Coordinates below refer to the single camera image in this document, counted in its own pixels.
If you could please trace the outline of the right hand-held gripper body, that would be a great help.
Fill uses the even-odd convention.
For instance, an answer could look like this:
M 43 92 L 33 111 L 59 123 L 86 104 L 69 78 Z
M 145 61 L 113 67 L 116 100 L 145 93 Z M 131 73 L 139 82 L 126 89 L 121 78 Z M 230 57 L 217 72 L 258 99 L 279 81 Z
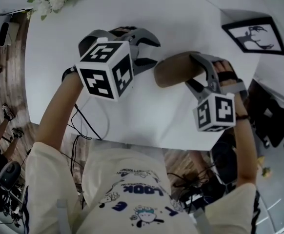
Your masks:
M 244 82 L 239 80 L 236 84 L 219 86 L 217 91 L 207 88 L 210 95 L 193 109 L 197 130 L 219 132 L 235 126 L 234 97 L 237 93 L 240 93 L 242 99 L 247 97 Z

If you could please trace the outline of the person's left hand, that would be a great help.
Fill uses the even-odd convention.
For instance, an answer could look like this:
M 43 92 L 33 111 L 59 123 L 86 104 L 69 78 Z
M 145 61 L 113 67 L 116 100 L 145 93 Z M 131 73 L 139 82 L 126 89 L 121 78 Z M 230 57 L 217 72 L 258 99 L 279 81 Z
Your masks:
M 135 26 L 121 26 L 121 27 L 115 28 L 113 30 L 110 30 L 109 33 L 113 34 L 116 37 L 121 37 L 124 34 L 127 34 L 127 33 L 131 32 L 133 30 L 136 30 L 136 29 L 137 29 L 137 27 L 135 27 Z

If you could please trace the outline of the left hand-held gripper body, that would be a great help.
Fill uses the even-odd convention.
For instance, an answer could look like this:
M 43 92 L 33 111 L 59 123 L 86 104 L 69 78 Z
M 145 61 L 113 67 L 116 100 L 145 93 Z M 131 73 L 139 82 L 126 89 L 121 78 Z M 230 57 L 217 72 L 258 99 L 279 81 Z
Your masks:
M 128 40 L 104 30 L 94 30 L 78 45 L 76 69 L 90 95 L 120 101 L 133 90 L 133 60 L 139 51 Z

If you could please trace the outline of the person's right hand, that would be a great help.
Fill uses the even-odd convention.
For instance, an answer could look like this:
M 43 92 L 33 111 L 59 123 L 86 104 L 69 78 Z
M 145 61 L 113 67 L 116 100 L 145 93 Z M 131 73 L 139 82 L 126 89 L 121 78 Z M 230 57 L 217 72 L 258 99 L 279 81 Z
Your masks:
M 218 75 L 220 86 L 224 87 L 236 84 L 239 81 L 229 61 L 227 60 L 216 61 L 213 62 L 213 66 Z

